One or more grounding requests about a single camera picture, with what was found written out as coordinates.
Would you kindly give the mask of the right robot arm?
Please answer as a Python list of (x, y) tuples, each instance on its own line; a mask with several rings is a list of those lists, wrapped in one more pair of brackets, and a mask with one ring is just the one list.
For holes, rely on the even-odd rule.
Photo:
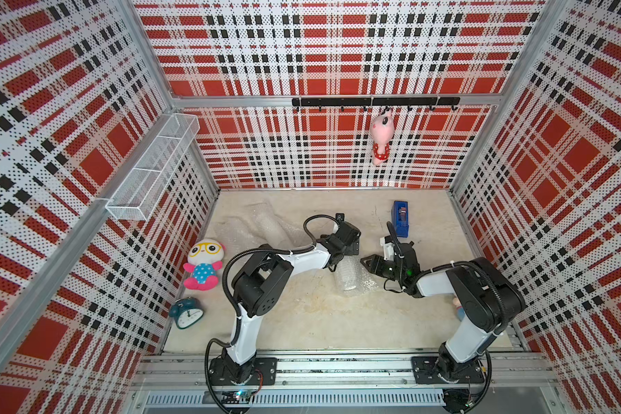
[(452, 296), (464, 311), (462, 322), (439, 348), (438, 366), (447, 372), (484, 355), (512, 320), (526, 309), (524, 296), (486, 258), (459, 260), (423, 270), (412, 243), (402, 243), (392, 223), (383, 238), (383, 255), (361, 259), (365, 269), (398, 284), (412, 298)]

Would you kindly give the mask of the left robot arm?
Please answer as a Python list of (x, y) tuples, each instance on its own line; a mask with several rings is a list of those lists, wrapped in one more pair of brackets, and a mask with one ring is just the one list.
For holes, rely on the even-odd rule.
[(223, 348), (238, 367), (255, 358), (262, 319), (278, 303), (291, 277), (326, 268), (335, 271), (342, 259), (359, 254), (362, 233), (343, 213), (308, 217), (303, 230), (312, 240), (308, 247), (284, 250), (265, 244), (235, 255), (225, 266), (222, 289), (236, 321)]

